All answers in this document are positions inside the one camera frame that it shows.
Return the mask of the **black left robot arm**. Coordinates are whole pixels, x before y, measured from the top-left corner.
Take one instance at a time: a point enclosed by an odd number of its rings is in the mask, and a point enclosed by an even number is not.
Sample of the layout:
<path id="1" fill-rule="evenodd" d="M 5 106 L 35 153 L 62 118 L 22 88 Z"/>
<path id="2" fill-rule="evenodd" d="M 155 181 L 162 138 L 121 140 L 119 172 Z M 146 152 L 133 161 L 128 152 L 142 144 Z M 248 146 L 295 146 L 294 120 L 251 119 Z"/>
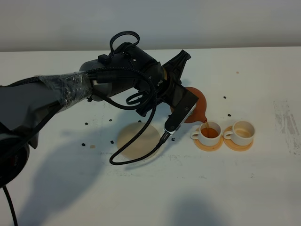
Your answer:
<path id="1" fill-rule="evenodd" d="M 0 184 L 24 168 L 39 131 L 58 112 L 87 99 L 106 101 L 145 116 L 157 105 L 173 113 L 165 122 L 163 144 L 196 107 L 198 98 L 181 84 L 190 55 L 181 51 L 165 64 L 125 42 L 108 55 L 84 63 L 79 72 L 36 76 L 0 88 Z"/>

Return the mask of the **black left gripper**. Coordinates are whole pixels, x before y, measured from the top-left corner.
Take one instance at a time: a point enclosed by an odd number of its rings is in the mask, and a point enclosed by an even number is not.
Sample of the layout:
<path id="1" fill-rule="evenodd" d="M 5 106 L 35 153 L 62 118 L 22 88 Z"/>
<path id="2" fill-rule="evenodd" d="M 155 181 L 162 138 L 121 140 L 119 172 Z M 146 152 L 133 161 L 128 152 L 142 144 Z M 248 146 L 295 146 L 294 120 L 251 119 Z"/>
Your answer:
<path id="1" fill-rule="evenodd" d="M 158 105 L 162 102 L 171 108 L 178 105 L 185 93 L 180 79 L 189 59 L 191 59 L 190 54 L 181 50 L 164 65 L 158 61 L 135 64 L 135 69 L 141 71 L 154 85 Z"/>

